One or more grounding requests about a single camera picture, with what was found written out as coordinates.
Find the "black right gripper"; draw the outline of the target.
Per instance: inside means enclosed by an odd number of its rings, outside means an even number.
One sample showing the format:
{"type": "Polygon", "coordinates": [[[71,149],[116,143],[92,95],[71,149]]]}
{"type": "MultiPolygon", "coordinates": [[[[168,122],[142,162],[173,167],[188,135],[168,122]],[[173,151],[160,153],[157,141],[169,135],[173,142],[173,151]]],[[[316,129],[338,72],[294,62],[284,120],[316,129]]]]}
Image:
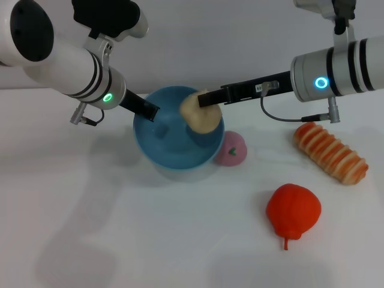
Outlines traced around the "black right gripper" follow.
{"type": "Polygon", "coordinates": [[[267,96],[292,92],[290,71],[285,71],[270,76],[247,80],[238,83],[224,85],[219,90],[204,92],[197,96],[200,107],[208,107],[216,104],[234,104],[241,101],[258,99],[262,93],[262,84],[265,82],[277,82],[277,88],[270,88],[267,96]]]}

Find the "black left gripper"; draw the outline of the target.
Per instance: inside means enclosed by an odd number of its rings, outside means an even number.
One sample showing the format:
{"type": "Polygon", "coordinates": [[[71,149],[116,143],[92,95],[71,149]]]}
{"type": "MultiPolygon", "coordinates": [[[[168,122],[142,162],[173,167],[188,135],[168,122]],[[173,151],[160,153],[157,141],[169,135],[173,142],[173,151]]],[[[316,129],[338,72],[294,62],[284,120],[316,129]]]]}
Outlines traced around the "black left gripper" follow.
{"type": "Polygon", "coordinates": [[[125,91],[124,97],[119,105],[135,114],[141,115],[151,122],[154,121],[157,112],[160,110],[158,106],[147,102],[128,89],[125,91]]]}

